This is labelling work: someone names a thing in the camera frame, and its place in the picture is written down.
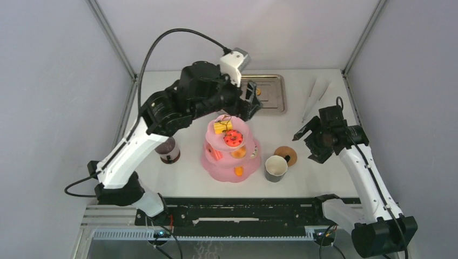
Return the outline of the yellow cake slice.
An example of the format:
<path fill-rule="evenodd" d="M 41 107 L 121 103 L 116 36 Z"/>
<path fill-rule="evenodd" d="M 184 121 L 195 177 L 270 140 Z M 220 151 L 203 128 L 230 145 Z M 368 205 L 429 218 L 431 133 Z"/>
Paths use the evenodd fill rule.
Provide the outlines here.
<path fill-rule="evenodd" d="M 223 134 L 233 129 L 232 122 L 230 120 L 216 121 L 213 124 L 215 134 Z"/>

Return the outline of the round golden bread bun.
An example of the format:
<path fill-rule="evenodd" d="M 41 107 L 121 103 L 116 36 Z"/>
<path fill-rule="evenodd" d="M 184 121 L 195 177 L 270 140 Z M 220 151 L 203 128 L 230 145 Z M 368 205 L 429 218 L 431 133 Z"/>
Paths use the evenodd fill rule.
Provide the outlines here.
<path fill-rule="evenodd" d="M 237 150 L 230 153 L 230 155 L 235 159 L 242 159 L 246 156 L 246 146 L 242 146 Z"/>

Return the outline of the white donut with chocolate drizzle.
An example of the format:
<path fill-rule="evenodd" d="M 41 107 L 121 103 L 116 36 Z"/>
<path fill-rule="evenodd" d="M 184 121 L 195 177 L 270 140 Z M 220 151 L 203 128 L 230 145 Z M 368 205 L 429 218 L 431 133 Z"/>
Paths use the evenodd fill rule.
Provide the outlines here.
<path fill-rule="evenodd" d="M 251 153 L 250 155 L 250 158 L 253 159 L 257 156 L 257 152 L 258 152 L 258 147 L 257 146 L 254 146 L 254 150 L 253 152 Z"/>

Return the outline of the stainless steel food tongs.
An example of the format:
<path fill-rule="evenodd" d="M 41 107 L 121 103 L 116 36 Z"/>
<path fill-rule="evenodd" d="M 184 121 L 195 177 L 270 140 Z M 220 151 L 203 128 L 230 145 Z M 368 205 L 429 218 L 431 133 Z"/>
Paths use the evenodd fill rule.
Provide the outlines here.
<path fill-rule="evenodd" d="M 306 100 L 305 110 L 302 116 L 302 123 L 305 122 L 315 104 L 324 96 L 330 83 L 331 81 L 324 77 L 319 77 L 314 81 L 312 89 L 310 90 Z"/>

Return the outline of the pink three-tier cake stand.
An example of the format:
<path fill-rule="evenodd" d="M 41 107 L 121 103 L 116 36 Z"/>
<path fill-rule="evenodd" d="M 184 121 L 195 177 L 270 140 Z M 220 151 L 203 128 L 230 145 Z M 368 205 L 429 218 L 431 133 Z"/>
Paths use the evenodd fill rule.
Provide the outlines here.
<path fill-rule="evenodd" d="M 215 134 L 213 124 L 216 121 L 230 120 L 232 122 L 233 130 L 240 131 L 244 140 L 238 147 L 229 147 L 224 141 L 223 134 Z M 219 161 L 215 161 L 214 158 L 208 152 L 209 146 L 214 149 L 221 151 L 223 157 Z M 237 150 L 238 148 L 246 146 L 246 156 L 242 159 L 233 158 L 230 153 Z M 254 150 L 254 146 L 258 147 L 257 156 L 253 159 L 250 158 L 251 153 Z M 254 137 L 248 124 L 243 120 L 231 116 L 228 114 L 219 115 L 216 119 L 210 121 L 207 125 L 207 131 L 205 133 L 205 140 L 203 142 L 203 154 L 201 156 L 201 164 L 203 168 L 209 173 L 209 175 L 217 181 L 221 182 L 232 182 L 238 183 L 246 180 L 261 166 L 261 146 L 259 141 Z M 238 177 L 234 173 L 234 168 L 243 166 L 244 174 Z"/>

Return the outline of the red layered cake slice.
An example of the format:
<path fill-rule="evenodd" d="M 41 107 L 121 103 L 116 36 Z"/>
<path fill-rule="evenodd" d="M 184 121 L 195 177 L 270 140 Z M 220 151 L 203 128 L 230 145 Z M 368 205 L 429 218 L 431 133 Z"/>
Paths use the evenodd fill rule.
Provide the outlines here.
<path fill-rule="evenodd" d="M 215 161 L 219 161 L 223 157 L 222 152 L 214 149 L 212 146 L 209 146 L 208 152 L 214 158 Z"/>

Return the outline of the orange fish-shaped cake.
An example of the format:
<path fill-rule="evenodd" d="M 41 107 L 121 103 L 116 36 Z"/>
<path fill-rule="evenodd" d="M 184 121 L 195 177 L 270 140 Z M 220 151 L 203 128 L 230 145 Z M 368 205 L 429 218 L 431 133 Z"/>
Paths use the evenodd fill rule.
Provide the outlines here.
<path fill-rule="evenodd" d="M 236 176 L 241 177 L 244 174 L 244 168 L 243 166 L 235 167 L 234 168 L 234 173 Z"/>

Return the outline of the black cup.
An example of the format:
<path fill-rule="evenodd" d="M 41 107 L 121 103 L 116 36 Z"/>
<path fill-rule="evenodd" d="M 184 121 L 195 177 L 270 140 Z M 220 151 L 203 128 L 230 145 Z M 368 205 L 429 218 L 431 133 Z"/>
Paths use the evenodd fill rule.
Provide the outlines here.
<path fill-rule="evenodd" d="M 279 182 L 288 170 L 290 159 L 291 157 L 289 155 L 273 155 L 269 157 L 265 162 L 265 178 L 269 182 Z"/>

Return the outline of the mauve cup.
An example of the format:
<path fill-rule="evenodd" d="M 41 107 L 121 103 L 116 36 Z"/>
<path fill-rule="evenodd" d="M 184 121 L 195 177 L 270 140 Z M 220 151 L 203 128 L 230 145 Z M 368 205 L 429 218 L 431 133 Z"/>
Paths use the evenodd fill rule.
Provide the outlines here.
<path fill-rule="evenodd" d="M 176 157 L 180 157 L 179 146 L 173 137 L 169 137 L 164 143 L 160 144 L 154 149 L 160 158 L 166 160 L 173 160 Z"/>

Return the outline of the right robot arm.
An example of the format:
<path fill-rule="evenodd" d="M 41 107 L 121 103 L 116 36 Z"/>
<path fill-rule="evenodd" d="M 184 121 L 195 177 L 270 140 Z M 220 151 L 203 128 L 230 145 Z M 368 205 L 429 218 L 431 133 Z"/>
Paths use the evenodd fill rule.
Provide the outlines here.
<path fill-rule="evenodd" d="M 350 126 L 340 105 L 319 109 L 293 137 L 305 138 L 309 159 L 323 164 L 333 154 L 339 157 L 351 176 L 363 213 L 358 213 L 334 194 L 317 196 L 312 209 L 318 224 L 329 221 L 351 235 L 352 244 L 362 258 L 403 252 L 418 229 L 413 216 L 406 216 L 394 201 L 377 169 L 369 140 L 359 125 Z"/>

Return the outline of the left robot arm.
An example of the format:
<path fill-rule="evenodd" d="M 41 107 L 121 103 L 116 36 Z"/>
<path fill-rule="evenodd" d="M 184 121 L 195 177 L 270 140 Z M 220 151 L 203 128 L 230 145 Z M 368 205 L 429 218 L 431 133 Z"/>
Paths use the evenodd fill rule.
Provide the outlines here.
<path fill-rule="evenodd" d="M 142 186 L 138 165 L 180 129 L 208 114 L 223 110 L 244 121 L 262 108 L 257 86 L 247 90 L 231 82 L 220 66 L 198 61 L 182 69 L 171 86 L 150 95 L 140 106 L 137 119 L 116 148 L 102 161 L 89 163 L 99 183 L 95 187 L 102 205 L 134 206 L 156 225 L 164 224 L 169 211 L 163 197 Z"/>

